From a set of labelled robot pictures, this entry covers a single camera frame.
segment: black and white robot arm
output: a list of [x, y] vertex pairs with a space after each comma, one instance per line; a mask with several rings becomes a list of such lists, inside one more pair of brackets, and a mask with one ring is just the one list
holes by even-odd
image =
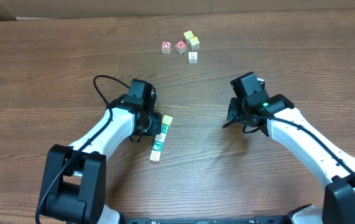
[[[119, 223], [120, 214], [105, 205], [106, 163], [125, 138], [160, 134], [162, 115], [154, 113], [156, 97], [150, 83], [133, 80], [129, 93], [108, 105], [103, 118], [87, 134], [69, 146], [54, 145], [49, 150], [37, 223], [39, 214], [67, 223]], [[80, 185], [64, 182], [64, 175], [80, 176]]]
[[[230, 122], [223, 127], [242, 123], [244, 133], [262, 131], [292, 152], [325, 190], [323, 207], [296, 210], [287, 223], [355, 223], [355, 158], [326, 139], [286, 97], [269, 97], [264, 80], [255, 73], [247, 73], [231, 85], [237, 97], [231, 99]], [[248, 126], [255, 129], [247, 132]]]

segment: beige wall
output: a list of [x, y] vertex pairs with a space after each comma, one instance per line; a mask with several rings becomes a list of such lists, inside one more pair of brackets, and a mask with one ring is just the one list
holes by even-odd
[[0, 19], [354, 8], [355, 0], [0, 0]]

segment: wood grain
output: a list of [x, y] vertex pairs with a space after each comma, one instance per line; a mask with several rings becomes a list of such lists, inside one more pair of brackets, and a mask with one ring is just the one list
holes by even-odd
[[[196, 65], [160, 53], [188, 29], [201, 41]], [[111, 208], [238, 218], [321, 205], [319, 183], [280, 144], [238, 124], [221, 129], [229, 81], [249, 71], [355, 156], [355, 10], [0, 22], [0, 223], [34, 222], [47, 151], [103, 115], [99, 74], [151, 82], [157, 110], [174, 117], [160, 164], [149, 160], [154, 137], [124, 141], [110, 158]], [[109, 99], [126, 92], [109, 80], [99, 87]]]

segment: cable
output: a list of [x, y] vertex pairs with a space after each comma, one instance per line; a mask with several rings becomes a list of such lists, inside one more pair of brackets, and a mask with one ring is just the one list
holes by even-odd
[[115, 80], [115, 81], [119, 82], [120, 84], [124, 85], [126, 88], [130, 89], [130, 87], [127, 84], [125, 84], [124, 82], [120, 81], [117, 78], [110, 77], [109, 75], [97, 75], [97, 76], [95, 76], [94, 79], [93, 79], [93, 85], [95, 86], [95, 89], [96, 89], [98, 95], [100, 95], [101, 99], [104, 100], [104, 102], [105, 102], [105, 104], [107, 106], [108, 106], [107, 99], [105, 98], [105, 96], [101, 93], [101, 91], [97, 87], [97, 83], [96, 83], [97, 78], [109, 78], [109, 79], [112, 79], [112, 80]]
[[99, 88], [97, 87], [96, 84], [96, 80], [97, 78], [110, 78], [112, 80], [115, 80], [117, 82], [119, 82], [120, 84], [124, 85], [126, 88], [130, 89], [130, 87], [128, 85], [126, 85], [124, 82], [118, 80], [117, 78], [114, 77], [110, 77], [108, 75], [97, 75], [94, 77], [93, 79], [93, 85], [96, 88], [97, 93], [100, 95], [100, 97], [104, 100], [104, 102], [107, 105], [107, 109], [109, 110], [109, 118], [107, 120], [107, 122], [104, 124], [103, 127], [101, 127], [91, 138], [89, 138], [76, 152], [74, 152], [74, 154], [72, 155], [71, 158], [69, 158], [63, 165], [63, 167], [61, 168], [60, 172], [58, 172], [58, 174], [56, 175], [56, 177], [53, 179], [52, 183], [49, 185], [48, 189], [46, 190], [46, 193], [44, 194], [44, 196], [42, 197], [38, 207], [36, 208], [36, 213], [35, 213], [35, 222], [36, 224], [40, 224], [40, 210], [42, 209], [49, 193], [50, 193], [50, 189], [54, 186], [54, 184], [56, 183], [56, 181], [61, 177], [61, 175], [63, 175], [63, 173], [66, 171], [66, 169], [68, 168], [68, 166], [71, 164], [72, 161], [74, 161], [81, 153], [82, 151], [91, 144], [91, 142], [93, 140], [95, 140], [97, 138], [98, 135], [100, 135], [106, 128], [107, 126], [110, 124], [110, 122], [112, 121], [113, 118], [113, 111], [112, 108], [114, 108], [116, 106], [117, 103], [119, 103], [120, 101], [122, 101], [126, 94], [121, 95], [120, 97], [116, 98], [115, 100], [113, 100], [111, 103], [108, 103], [108, 100], [104, 97], [104, 95], [101, 93], [101, 91], [99, 90]]
[[350, 167], [348, 167], [342, 159], [340, 159], [335, 153], [333, 153], [331, 151], [331, 149], [329, 149], [328, 146], [326, 146], [317, 136], [315, 136], [315, 134], [313, 134], [311, 131], [304, 128], [302, 125], [295, 124], [294, 122], [287, 121], [285, 119], [267, 117], [267, 116], [256, 116], [256, 117], [253, 117], [253, 119], [270, 119], [270, 120], [280, 121], [280, 122], [292, 125], [292, 126], [296, 127], [297, 129], [304, 131], [309, 136], [311, 136], [318, 144], [320, 144], [325, 149], [325, 151], [328, 152], [333, 157], [333, 159], [335, 159], [338, 162], [338, 164], [340, 164], [344, 169], [346, 169], [355, 178], [355, 172], [352, 169], [350, 169]]

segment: wooden tabletop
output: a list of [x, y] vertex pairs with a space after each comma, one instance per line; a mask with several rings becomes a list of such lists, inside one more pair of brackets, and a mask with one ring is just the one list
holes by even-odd
[[[196, 65], [160, 52], [187, 30], [200, 40]], [[100, 74], [152, 83], [157, 111], [174, 117], [160, 164], [149, 160], [154, 137], [117, 148], [109, 207], [127, 217], [239, 218], [321, 205], [321, 185], [291, 152], [238, 124], [221, 129], [229, 82], [250, 71], [355, 157], [355, 10], [0, 22], [0, 223], [34, 222], [48, 150], [103, 116], [92, 84]], [[111, 80], [99, 87], [109, 100], [126, 93]]]

